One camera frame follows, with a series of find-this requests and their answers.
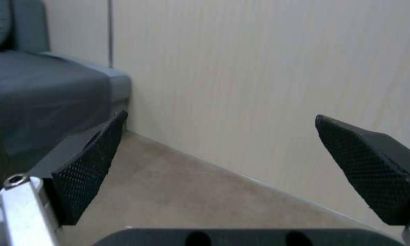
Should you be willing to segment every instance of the metal pole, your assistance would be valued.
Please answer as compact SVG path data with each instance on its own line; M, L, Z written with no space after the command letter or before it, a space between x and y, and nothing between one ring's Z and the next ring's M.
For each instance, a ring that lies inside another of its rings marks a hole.
M58 245L44 207L26 174L7 178L0 192L8 244Z

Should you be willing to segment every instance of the beige wall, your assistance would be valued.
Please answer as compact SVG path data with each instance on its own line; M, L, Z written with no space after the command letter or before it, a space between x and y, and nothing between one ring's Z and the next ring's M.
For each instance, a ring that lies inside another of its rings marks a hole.
M108 66L108 0L44 0L50 49Z
M410 0L116 0L113 12L130 130L389 230L314 118L410 147Z

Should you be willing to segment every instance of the black textured gripper pad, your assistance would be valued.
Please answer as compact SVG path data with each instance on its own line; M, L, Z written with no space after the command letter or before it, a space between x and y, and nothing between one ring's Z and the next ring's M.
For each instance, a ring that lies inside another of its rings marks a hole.
M47 193L61 224L75 225L97 195L122 138L126 118L125 111L116 114L75 158L52 172Z
M410 150L386 134L318 115L320 139L346 178L382 221L405 225L410 218Z

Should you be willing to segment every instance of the beige carpet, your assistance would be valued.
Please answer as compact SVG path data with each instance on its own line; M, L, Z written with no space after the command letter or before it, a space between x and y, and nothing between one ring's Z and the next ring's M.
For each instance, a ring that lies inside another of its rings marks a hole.
M134 134L123 137L100 191L65 245L127 227L344 228L346 218Z

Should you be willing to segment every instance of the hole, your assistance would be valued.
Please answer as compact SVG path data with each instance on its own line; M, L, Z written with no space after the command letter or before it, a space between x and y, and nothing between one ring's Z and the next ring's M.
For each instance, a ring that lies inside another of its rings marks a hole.
M191 232L186 237L185 246L211 246L211 238L203 232Z
M91 137L91 139L88 141L88 143L86 143L85 147L83 147L83 148L85 149L86 147L88 147L88 145L90 145L92 142L94 142L94 140L95 140L99 135L100 135L100 132L95 133L95 134Z
M285 236L287 246L312 246L311 240L302 232L292 231Z
M23 176L17 175L9 179L9 183L13 184L23 179Z

